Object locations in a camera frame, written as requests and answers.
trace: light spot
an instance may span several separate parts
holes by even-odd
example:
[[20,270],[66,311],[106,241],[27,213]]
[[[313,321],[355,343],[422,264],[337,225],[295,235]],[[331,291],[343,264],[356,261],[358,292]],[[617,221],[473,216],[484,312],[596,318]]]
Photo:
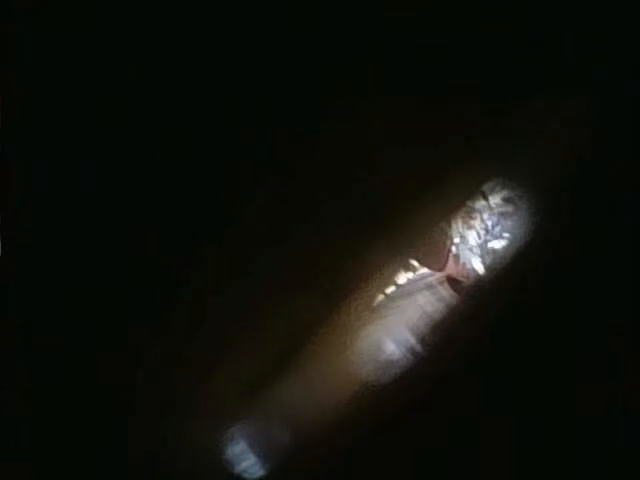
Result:
[[471,259],[471,265],[476,270],[476,272],[478,272],[480,275],[484,275],[485,268],[484,268],[484,265],[482,264],[482,261],[478,257],[473,257]]
[[492,248],[494,250],[500,250],[506,247],[508,243],[509,243],[509,240],[506,240],[504,238],[497,238],[487,243],[487,247]]

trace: bright light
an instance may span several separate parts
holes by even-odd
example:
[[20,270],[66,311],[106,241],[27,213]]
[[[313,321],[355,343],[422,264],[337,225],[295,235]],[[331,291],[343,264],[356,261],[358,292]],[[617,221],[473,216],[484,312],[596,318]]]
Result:
[[223,457],[229,470],[243,478],[260,478],[267,474],[266,466],[237,429],[228,432]]
[[506,240],[504,238],[497,238],[487,243],[487,247],[492,248],[494,250],[500,250],[501,248],[506,247],[508,243],[509,243],[509,240]]
[[476,272],[478,272],[480,275],[484,275],[484,265],[478,257],[473,257],[471,259],[471,265],[473,266],[473,268],[475,268]]

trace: glowing light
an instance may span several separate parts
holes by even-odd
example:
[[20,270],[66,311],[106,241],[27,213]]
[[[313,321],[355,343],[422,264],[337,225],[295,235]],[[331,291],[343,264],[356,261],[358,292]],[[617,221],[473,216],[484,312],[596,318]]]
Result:
[[476,272],[478,272],[480,275],[484,275],[485,268],[478,257],[473,257],[471,259],[471,265],[473,266],[473,268],[475,268]]
[[404,285],[405,283],[407,283],[407,281],[409,280],[409,277],[407,277],[407,272],[405,272],[404,270],[400,270],[395,277],[395,281],[398,285]]
[[487,243],[487,247],[492,248],[494,250],[500,250],[501,248],[506,247],[508,243],[509,243],[509,240],[506,240],[504,238],[498,238],[496,240],[491,240],[489,243]]
[[227,433],[223,458],[229,470],[243,478],[260,478],[267,474],[266,465],[255,454],[238,428],[232,428]]

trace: dark background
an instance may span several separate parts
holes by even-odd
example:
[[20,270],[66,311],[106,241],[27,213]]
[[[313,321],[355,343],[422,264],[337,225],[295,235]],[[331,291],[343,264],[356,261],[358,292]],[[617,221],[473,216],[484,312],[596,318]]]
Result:
[[452,353],[279,473],[629,474],[631,29],[462,6],[11,13],[6,478],[223,476],[190,426],[210,370],[280,319],[234,395],[268,384],[374,268],[359,255],[482,169],[530,183],[537,236]]

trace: illuminated area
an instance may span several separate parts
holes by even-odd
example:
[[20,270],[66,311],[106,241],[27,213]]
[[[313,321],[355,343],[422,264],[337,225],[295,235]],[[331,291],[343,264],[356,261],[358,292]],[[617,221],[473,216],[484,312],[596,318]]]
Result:
[[[227,468],[247,479],[267,475],[293,433],[300,438],[324,428],[353,397],[428,358],[432,327],[474,283],[504,265],[530,230],[525,192],[502,180],[485,184],[418,242],[402,268],[384,277],[386,285],[356,295],[327,321],[291,370],[257,399],[247,417],[253,420],[227,430],[221,452]],[[256,413],[266,411],[269,421]]]
[[437,243],[445,245],[444,268],[434,271],[408,259],[394,283],[374,300],[370,326],[354,352],[354,366],[363,380],[386,383],[426,353],[423,344],[432,325],[467,287],[507,261],[526,239],[528,210],[522,192],[494,180],[440,226],[444,241]]

